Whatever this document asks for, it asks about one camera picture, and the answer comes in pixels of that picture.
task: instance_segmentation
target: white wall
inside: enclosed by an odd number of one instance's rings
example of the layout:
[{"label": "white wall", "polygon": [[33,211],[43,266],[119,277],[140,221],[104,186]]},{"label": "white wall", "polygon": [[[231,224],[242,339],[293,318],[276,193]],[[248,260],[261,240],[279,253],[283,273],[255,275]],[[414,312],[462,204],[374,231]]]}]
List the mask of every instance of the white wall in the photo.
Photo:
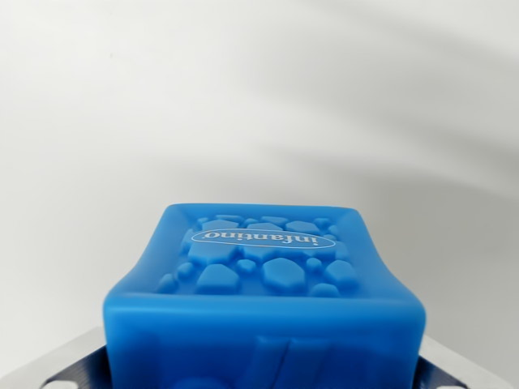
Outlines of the white wall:
[{"label": "white wall", "polygon": [[180,202],[356,207],[519,384],[519,6],[1,1],[0,375],[101,324]]}]

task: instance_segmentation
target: infantino logo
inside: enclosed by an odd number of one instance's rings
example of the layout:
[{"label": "infantino logo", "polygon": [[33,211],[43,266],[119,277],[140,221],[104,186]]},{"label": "infantino logo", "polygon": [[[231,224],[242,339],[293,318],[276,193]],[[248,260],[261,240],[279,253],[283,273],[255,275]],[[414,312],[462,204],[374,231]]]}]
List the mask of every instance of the infantino logo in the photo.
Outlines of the infantino logo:
[{"label": "infantino logo", "polygon": [[270,229],[213,229],[191,237],[195,242],[222,243],[226,245],[285,247],[290,249],[323,249],[335,246],[325,237],[309,233],[292,233]]}]

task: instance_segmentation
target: blue plastic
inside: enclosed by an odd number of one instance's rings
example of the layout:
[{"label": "blue plastic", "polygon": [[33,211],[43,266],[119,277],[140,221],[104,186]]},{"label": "blue plastic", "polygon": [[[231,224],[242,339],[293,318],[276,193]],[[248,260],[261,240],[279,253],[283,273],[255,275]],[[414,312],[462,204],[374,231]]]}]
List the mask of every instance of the blue plastic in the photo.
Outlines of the blue plastic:
[{"label": "blue plastic", "polygon": [[168,207],[104,309],[115,389],[409,389],[425,324],[339,207]]}]

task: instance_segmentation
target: silver metal base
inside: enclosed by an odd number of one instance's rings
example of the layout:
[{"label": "silver metal base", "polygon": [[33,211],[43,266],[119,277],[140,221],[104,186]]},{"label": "silver metal base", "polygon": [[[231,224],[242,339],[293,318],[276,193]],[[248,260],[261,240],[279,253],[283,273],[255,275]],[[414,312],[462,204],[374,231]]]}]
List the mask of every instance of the silver metal base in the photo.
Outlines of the silver metal base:
[{"label": "silver metal base", "polygon": [[[414,389],[456,387],[513,389],[503,379],[424,336]],[[94,328],[0,379],[0,389],[112,389],[102,328]]]}]

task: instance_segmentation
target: metal bracket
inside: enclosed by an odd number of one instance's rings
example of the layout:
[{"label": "metal bracket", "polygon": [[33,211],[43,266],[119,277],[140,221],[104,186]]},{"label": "metal bracket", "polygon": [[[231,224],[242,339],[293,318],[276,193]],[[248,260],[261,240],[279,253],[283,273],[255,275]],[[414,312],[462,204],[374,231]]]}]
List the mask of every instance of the metal bracket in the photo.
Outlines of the metal bracket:
[{"label": "metal bracket", "polygon": [[[413,388],[513,389],[428,336],[423,337]],[[0,389],[112,389],[103,329],[96,327],[1,378]]]}]

